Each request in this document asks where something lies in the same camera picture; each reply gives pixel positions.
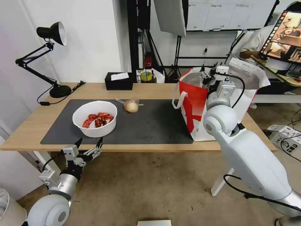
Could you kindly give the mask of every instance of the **cardboard box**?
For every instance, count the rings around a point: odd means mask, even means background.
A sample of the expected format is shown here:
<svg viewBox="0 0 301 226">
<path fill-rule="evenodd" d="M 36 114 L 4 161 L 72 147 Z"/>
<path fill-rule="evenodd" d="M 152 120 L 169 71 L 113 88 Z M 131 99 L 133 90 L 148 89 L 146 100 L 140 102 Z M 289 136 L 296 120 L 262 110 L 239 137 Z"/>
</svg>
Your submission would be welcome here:
<svg viewBox="0 0 301 226">
<path fill-rule="evenodd" d="M 271 125 L 267 130 L 272 131 L 270 136 L 272 143 L 288 154 L 301 149 L 301 132 L 283 125 Z"/>
<path fill-rule="evenodd" d="M 170 220 L 138 221 L 137 226 L 172 226 Z"/>
</svg>

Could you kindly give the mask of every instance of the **desk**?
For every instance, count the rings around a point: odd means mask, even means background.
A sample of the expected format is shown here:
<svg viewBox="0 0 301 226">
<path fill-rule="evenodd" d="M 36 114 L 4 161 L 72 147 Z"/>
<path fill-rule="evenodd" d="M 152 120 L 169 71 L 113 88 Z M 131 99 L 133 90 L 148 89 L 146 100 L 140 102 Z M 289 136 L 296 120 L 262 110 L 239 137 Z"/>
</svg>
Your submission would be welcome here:
<svg viewBox="0 0 301 226">
<path fill-rule="evenodd" d="M 74 87 L 76 83 L 63 83 Z M 71 99 L 172 99 L 176 84 L 150 84 L 135 83 L 132 91 L 111 90 L 107 91 L 104 83 L 87 83 L 77 89 L 73 94 L 64 101 L 51 105 L 39 106 L 37 109 L 23 122 L 22 125 L 8 138 L 8 140 L 0 147 L 3 151 L 27 151 L 34 152 L 42 164 L 44 164 L 50 156 L 49 151 L 60 151 L 64 145 L 40 144 L 42 138 L 50 129 L 56 118 L 64 109 Z M 253 119 L 245 114 L 242 121 L 244 126 L 255 132 L 261 140 L 272 151 L 276 151 L 275 146 L 261 131 Z M 94 145 L 81 145 L 80 150 L 87 150 Z M 192 144 L 127 144 L 114 145 L 104 144 L 102 147 L 104 152 L 220 152 L 220 146 L 216 141 L 193 142 Z M 47 167 L 48 170 L 59 170 L 57 165 L 51 161 Z"/>
<path fill-rule="evenodd" d="M 259 66 L 263 67 L 263 69 L 266 72 L 270 72 L 273 75 L 275 75 L 280 81 L 294 86 L 294 87 L 301 87 L 301 82 L 297 82 L 293 78 L 289 78 L 284 75 L 277 74 L 277 70 L 266 67 L 265 64 L 267 63 L 266 61 L 262 61 L 260 59 L 257 59 L 254 56 L 251 56 L 251 58 L 258 63 Z M 255 96 L 253 103 L 301 103 L 301 95 L 278 95 L 278 94 L 271 94 L 271 95 L 263 95 L 263 94 L 258 94 Z"/>
</svg>

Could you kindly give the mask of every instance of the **peeled onion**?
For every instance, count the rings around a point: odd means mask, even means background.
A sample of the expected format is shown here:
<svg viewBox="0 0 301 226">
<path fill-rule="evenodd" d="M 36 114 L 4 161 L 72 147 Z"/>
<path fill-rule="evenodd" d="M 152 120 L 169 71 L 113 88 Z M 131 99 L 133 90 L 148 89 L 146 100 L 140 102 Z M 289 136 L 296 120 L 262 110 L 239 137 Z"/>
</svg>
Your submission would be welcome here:
<svg viewBox="0 0 301 226">
<path fill-rule="evenodd" d="M 138 111 L 139 105 L 134 101 L 126 101 L 124 103 L 124 109 L 130 113 L 135 113 Z"/>
</svg>

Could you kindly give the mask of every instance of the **white bowl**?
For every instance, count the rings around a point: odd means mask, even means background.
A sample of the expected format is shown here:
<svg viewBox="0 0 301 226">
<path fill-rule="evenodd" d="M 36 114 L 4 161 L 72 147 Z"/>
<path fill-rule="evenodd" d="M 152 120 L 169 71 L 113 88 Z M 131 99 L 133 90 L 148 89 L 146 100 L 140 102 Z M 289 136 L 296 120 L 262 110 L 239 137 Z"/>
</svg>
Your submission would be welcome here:
<svg viewBox="0 0 301 226">
<path fill-rule="evenodd" d="M 89 114 L 97 114 L 98 112 L 109 113 L 114 119 L 106 125 L 99 128 L 83 128 L 82 124 L 88 118 Z M 93 101 L 79 107 L 72 116 L 73 124 L 76 125 L 88 137 L 103 137 L 108 135 L 116 126 L 117 108 L 114 104 L 107 101 Z"/>
</svg>

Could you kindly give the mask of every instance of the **floor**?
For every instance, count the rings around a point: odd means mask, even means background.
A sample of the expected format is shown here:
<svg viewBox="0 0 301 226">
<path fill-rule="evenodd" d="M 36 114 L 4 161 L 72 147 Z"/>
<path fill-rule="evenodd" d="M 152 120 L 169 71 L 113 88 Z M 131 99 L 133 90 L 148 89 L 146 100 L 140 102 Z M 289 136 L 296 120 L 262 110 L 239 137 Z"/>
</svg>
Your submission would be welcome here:
<svg viewBox="0 0 301 226">
<path fill-rule="evenodd" d="M 265 129 L 288 124 L 299 108 L 260 104 L 248 112 Z M 295 119 L 301 119 L 301 113 Z M 301 193 L 300 163 L 281 151 L 275 155 L 291 186 Z M 85 167 L 66 225 L 134 226 L 150 219 L 170 219 L 173 226 L 272 225 L 281 215 L 265 201 L 247 200 L 228 186 L 211 196 L 210 188 L 225 166 L 221 153 L 103 153 Z M 239 181 L 230 181 L 247 190 Z M 42 186 L 19 203 L 29 210 L 45 194 Z"/>
</svg>

